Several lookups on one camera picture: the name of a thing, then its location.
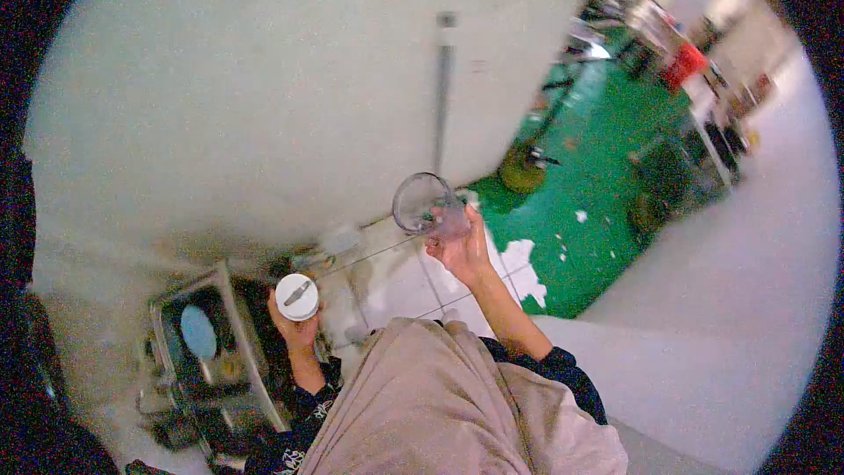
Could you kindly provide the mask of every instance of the metal bar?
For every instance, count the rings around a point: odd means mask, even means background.
[[[437,52],[437,120],[434,134],[434,173],[442,174],[442,157],[445,154],[446,119],[448,118],[448,91],[451,84],[451,66],[454,46],[449,31],[455,26],[453,13],[443,11],[437,14],[440,27],[440,46]]]

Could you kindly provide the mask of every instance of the sink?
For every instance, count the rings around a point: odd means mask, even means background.
[[[290,364],[284,340],[269,320],[266,287],[230,275],[222,261],[150,304],[164,365],[161,385],[198,428],[207,453],[219,449],[215,444],[234,444],[230,441],[248,435],[248,429],[290,428],[286,409],[270,394],[289,381]],[[214,328],[217,348],[211,359],[194,356],[182,339],[180,323],[188,305],[200,309]]]

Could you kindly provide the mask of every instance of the red container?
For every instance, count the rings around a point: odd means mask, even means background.
[[[662,71],[662,79],[671,91],[677,91],[685,80],[709,66],[709,60],[691,43],[683,43],[674,61]]]

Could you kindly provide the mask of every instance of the white cup lid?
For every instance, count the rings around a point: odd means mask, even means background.
[[[310,280],[308,276],[304,276],[301,273],[291,273],[279,281],[279,284],[275,287],[275,302],[279,307],[279,312],[291,322],[303,322],[304,320],[311,319],[317,313],[316,310],[319,308],[319,293],[317,292],[317,285],[313,282],[305,290],[301,298],[290,304],[290,306],[284,306],[284,301],[290,299],[290,295],[293,292]]]

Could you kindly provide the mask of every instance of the left hand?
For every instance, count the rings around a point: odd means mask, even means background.
[[[322,304],[320,304],[319,311],[311,319],[303,322],[291,322],[279,312],[279,305],[275,302],[275,290],[270,290],[267,308],[269,309],[269,316],[273,319],[273,324],[279,329],[281,337],[287,343],[288,353],[300,353],[302,351],[313,353],[314,340],[317,338],[319,322],[322,317]]]

